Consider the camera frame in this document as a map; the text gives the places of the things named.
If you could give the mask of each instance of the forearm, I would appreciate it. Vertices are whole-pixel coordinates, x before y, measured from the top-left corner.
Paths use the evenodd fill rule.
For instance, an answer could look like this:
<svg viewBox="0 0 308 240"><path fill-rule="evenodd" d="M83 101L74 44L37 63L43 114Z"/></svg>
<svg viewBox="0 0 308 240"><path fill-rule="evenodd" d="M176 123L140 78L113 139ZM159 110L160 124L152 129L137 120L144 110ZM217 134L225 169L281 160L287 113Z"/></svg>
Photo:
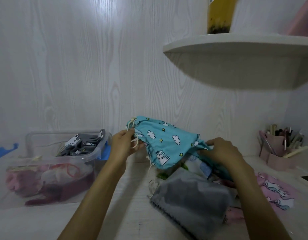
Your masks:
<svg viewBox="0 0 308 240"><path fill-rule="evenodd" d="M249 238L291 239L245 162L228 167L240 197Z"/></svg>
<svg viewBox="0 0 308 240"><path fill-rule="evenodd" d="M108 161L83 201L68 222L59 240L94 240L99 235L104 217L122 171Z"/></svg>

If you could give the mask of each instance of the maroon fabric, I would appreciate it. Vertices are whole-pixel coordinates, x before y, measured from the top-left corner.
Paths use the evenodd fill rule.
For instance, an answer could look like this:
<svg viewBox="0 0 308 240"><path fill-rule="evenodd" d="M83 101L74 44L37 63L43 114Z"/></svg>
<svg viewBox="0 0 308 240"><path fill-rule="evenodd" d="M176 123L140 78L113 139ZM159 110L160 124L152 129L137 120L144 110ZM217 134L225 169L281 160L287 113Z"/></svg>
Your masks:
<svg viewBox="0 0 308 240"><path fill-rule="evenodd" d="M45 198L29 200L25 202L25 205L37 206L66 201L69 198L88 190L92 186L94 179L94 172L92 172L82 179L67 183L65 185L44 185L39 193L45 196Z"/></svg>

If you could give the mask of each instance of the drawstring bag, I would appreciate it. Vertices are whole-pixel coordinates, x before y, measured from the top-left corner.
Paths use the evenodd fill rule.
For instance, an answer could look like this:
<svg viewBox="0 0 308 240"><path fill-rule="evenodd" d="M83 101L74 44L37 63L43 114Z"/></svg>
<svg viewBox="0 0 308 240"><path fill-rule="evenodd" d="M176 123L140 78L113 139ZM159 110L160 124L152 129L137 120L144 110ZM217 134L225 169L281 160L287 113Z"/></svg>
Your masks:
<svg viewBox="0 0 308 240"><path fill-rule="evenodd" d="M126 129L135 128L133 141L141 140L146 146L151 165L159 169L168 169L175 165L186 153L190 153L207 163L213 173L222 179L232 181L227 169L218 165L210 158L199 156L197 150L210 148L199 139L199 134L186 132L176 126L144 116L132 118L126 125Z"/></svg>
<svg viewBox="0 0 308 240"><path fill-rule="evenodd" d="M188 238L212 239L233 197L226 186L177 169L150 196L150 202Z"/></svg>

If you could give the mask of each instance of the hand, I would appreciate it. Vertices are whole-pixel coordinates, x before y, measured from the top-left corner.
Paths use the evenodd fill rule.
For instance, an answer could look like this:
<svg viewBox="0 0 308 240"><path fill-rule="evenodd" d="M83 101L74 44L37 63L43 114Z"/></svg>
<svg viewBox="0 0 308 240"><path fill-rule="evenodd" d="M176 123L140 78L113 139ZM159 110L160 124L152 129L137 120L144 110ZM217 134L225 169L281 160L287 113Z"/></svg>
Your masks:
<svg viewBox="0 0 308 240"><path fill-rule="evenodd" d="M134 128L131 128L128 131L121 130L112 137L111 153L108 161L122 169L123 173L126 168L128 156L144 147L143 142L139 140L138 145L133 148L136 145L136 141L131 142L134 139L134 133Z"/></svg>
<svg viewBox="0 0 308 240"><path fill-rule="evenodd" d="M198 153L209 157L216 163L224 165L227 169L228 167L246 163L237 147L233 146L230 141L217 137L206 141L206 144L214 146L214 148L212 150L200 150Z"/></svg>

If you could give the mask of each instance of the person's left hand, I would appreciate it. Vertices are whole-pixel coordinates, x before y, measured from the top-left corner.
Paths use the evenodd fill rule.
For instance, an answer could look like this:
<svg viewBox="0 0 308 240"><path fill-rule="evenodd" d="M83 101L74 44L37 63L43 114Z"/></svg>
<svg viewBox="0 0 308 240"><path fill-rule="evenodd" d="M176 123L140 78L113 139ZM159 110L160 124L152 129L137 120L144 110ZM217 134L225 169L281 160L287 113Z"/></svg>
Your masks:
<svg viewBox="0 0 308 240"><path fill-rule="evenodd" d="M131 142L131 140L134 139L134 133L134 128L131 128L128 131L124 129L112 137L111 153L108 161L119 168L123 167L124 171L128 156L144 147L144 143L139 140L138 145L133 148L133 146L136 145L136 141Z"/></svg>

